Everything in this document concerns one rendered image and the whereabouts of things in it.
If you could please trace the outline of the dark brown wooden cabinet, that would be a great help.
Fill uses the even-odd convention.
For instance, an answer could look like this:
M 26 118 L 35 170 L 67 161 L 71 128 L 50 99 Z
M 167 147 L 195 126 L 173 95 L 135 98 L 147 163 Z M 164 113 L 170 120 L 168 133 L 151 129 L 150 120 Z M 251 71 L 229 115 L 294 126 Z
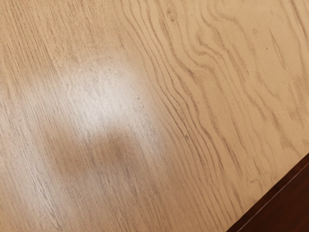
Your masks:
M 226 232 L 309 232 L 309 153 Z

